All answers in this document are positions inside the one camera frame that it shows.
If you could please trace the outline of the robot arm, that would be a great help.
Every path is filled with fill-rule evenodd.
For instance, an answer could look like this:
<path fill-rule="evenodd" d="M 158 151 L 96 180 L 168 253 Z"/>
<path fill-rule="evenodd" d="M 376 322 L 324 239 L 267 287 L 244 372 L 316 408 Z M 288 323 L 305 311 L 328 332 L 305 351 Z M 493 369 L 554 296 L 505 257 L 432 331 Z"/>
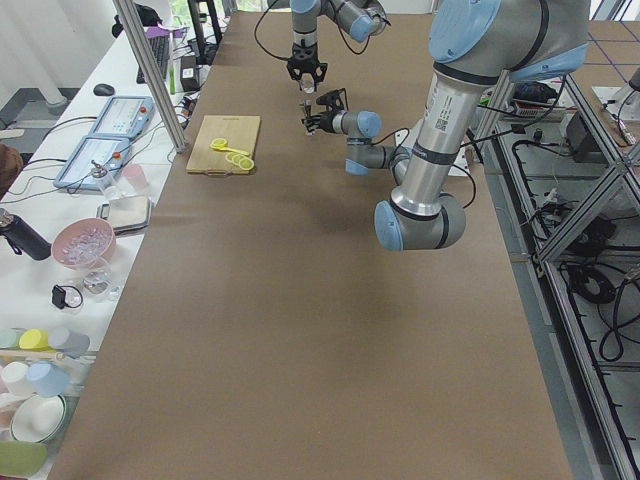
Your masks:
<path fill-rule="evenodd" d="M 367 43 L 389 25 L 378 1 L 293 0 L 289 5 L 293 42 L 286 67 L 304 93 L 314 93 L 328 69 L 328 64 L 319 60 L 319 18 L 326 17 L 336 25 L 341 36 L 348 35 L 358 43 Z"/>
<path fill-rule="evenodd" d="M 442 187 L 482 94 L 502 72 L 520 83 L 577 70 L 586 58 L 589 13 L 587 1 L 444 2 L 431 25 L 434 77 L 409 152 L 372 144 L 381 129 L 377 114 L 347 110 L 337 92 L 319 98 L 324 112 L 307 113 L 303 124 L 308 131 L 346 135 L 348 173 L 388 168 L 400 178 L 375 208 L 384 248 L 440 249 L 462 236 L 464 209 Z"/>

